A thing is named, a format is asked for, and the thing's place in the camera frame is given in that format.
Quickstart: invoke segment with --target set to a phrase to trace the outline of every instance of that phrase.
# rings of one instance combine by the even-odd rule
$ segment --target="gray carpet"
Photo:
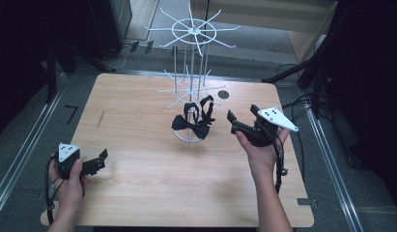
[[[127,49],[124,52],[127,59],[126,64],[119,68],[117,73],[134,73],[134,71],[162,73],[164,69],[172,71],[173,63],[170,51],[152,49],[150,53],[145,53],[145,47],[139,47],[134,52],[129,52]],[[259,81],[260,78],[273,76],[281,65],[224,57],[210,57],[210,60],[214,77],[225,76],[225,79],[238,81]],[[69,143],[71,141],[92,86],[100,73],[80,59],[77,59],[76,62],[77,71],[75,74],[67,75],[67,84],[63,95],[1,210],[0,232],[46,230],[46,227],[39,221],[44,206],[43,174],[45,164],[49,155],[56,151],[60,142]],[[122,64],[120,55],[110,62],[117,66]],[[290,66],[282,67],[279,72],[288,68]],[[293,102],[300,95],[299,88],[295,84],[297,78],[294,74],[277,84],[282,104]],[[31,99],[26,108],[0,137],[0,182],[29,130],[40,115],[45,98],[46,89],[43,88]],[[71,108],[66,105],[78,106],[78,110],[69,124],[72,112]],[[297,105],[295,112],[300,112],[303,108],[303,105]],[[285,114],[291,117],[290,107],[285,109]],[[301,128],[299,134],[304,150],[304,183],[315,217],[315,224],[312,227],[299,228],[297,231],[349,231],[307,116],[298,118],[296,123]],[[370,170],[355,170],[349,167],[335,128],[329,120],[322,119],[321,123],[364,228],[367,231],[397,231],[397,209],[391,201],[383,181]],[[292,138],[299,165],[302,166],[298,137],[296,134],[292,134]],[[128,231],[140,231],[139,229],[133,228]],[[76,231],[93,231],[93,228],[79,226]],[[149,229],[148,231],[160,231],[160,229]]]

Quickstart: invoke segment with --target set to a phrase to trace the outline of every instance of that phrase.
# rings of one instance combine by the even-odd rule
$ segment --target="gray floor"
[[[161,0],[161,7],[172,14],[168,6],[172,6],[174,2],[177,1]],[[159,22],[166,23],[160,18],[161,16],[163,15],[157,14],[154,27],[161,26]],[[237,35],[239,33],[237,31],[237,34],[230,34],[230,38],[228,35],[222,38],[224,42],[237,46],[237,48],[229,48],[230,52],[217,50],[215,45],[211,47],[213,49],[209,58],[209,66],[213,70],[211,78],[259,82],[260,78],[274,76],[291,67],[279,68],[282,64],[295,63],[296,58],[285,32],[251,27],[244,27],[243,32],[242,35]],[[252,32],[256,32],[259,36],[255,39],[247,38],[247,35],[251,35]],[[157,75],[163,74],[164,69],[171,71],[173,68],[171,51],[159,47],[160,44],[166,44],[169,40],[171,37],[152,33],[150,41],[154,41],[153,49],[146,52],[144,43],[140,43],[138,49],[133,52],[126,49],[123,52],[126,62],[117,69],[117,72],[140,73],[138,71],[143,71],[143,73]],[[60,83],[64,83],[59,84],[59,87],[64,86],[63,92],[55,102],[57,104],[48,122],[43,125],[41,136],[32,140],[30,149],[26,149],[26,146],[23,146],[26,144],[23,143],[45,107],[45,88],[30,100],[0,137],[0,184],[4,178],[9,177],[9,175],[6,176],[7,173],[12,173],[8,171],[14,160],[16,164],[24,160],[21,162],[19,176],[17,174],[14,176],[14,186],[9,186],[12,192],[4,196],[8,198],[0,208],[0,231],[44,231],[46,229],[39,221],[44,206],[45,163],[48,156],[56,150],[57,144],[71,141],[92,86],[100,74],[97,69],[79,58],[76,62],[78,69],[75,74],[63,74],[59,78]],[[121,54],[118,54],[117,57],[106,62],[112,66],[121,66],[124,60]],[[276,84],[282,104],[293,102],[300,96],[300,90],[296,85],[297,78],[298,76],[294,74]],[[69,124],[72,112],[66,105],[78,106],[78,111]],[[296,105],[295,114],[303,108],[304,105]],[[291,111],[290,107],[285,109],[285,114],[290,118]],[[397,209],[385,189],[383,180],[370,170],[351,168],[334,126],[326,119],[319,120],[319,123],[323,127],[331,153],[340,169],[364,229],[366,231],[397,231]],[[293,133],[291,137],[300,166],[304,160],[304,183],[315,217],[315,224],[312,227],[298,228],[297,231],[349,231],[350,227],[343,207],[330,179],[323,153],[307,114],[298,118],[296,124],[301,128],[299,137],[304,150],[303,157],[298,136]],[[92,227],[80,226],[76,231],[92,230]]]

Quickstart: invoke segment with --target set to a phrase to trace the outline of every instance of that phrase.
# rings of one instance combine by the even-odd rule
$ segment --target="rotating display stand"
[[[221,10],[219,10],[213,17],[208,20],[202,20],[192,17],[190,5],[188,4],[189,18],[177,20],[170,14],[167,14],[162,8],[159,10],[169,18],[173,19],[175,23],[171,28],[148,28],[149,31],[171,31],[174,36],[174,40],[168,44],[160,45],[160,47],[167,47],[175,42],[182,42],[184,44],[184,67],[183,73],[177,73],[177,52],[178,48],[173,46],[174,54],[174,73],[169,73],[166,70],[165,73],[174,80],[174,88],[172,90],[156,90],[160,93],[173,93],[176,100],[169,105],[167,108],[170,109],[178,102],[183,103],[197,103],[208,95],[208,90],[221,89],[225,86],[217,86],[207,88],[205,85],[205,79],[210,74],[211,70],[207,71],[208,66],[208,55],[210,52],[210,43],[216,42],[218,44],[235,47],[234,45],[228,45],[216,39],[218,32],[221,31],[234,31],[240,28],[239,26],[227,29],[216,29],[211,21],[216,18]],[[199,72],[195,73],[195,53],[198,51],[199,54]],[[188,67],[187,61],[190,57],[190,66]],[[193,114],[199,114],[196,110],[191,107],[188,110],[187,121],[194,124],[192,120]],[[189,130],[174,130],[174,133],[181,140],[186,142],[197,142],[201,139],[194,136],[192,129]]]

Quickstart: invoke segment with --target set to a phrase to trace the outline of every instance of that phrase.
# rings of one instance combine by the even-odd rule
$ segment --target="background table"
[[[183,112],[168,77],[102,74],[98,77],[71,144],[83,160],[104,148],[106,167],[89,178],[85,209],[78,224],[104,226],[257,227],[256,192],[246,153],[230,133],[227,111],[248,125],[260,108],[280,107],[273,85],[207,80],[221,89],[208,94],[213,108],[207,138],[187,143],[176,137],[172,121]],[[227,91],[229,98],[217,93]],[[285,167],[279,196],[293,227],[313,224],[291,138],[285,144]]]

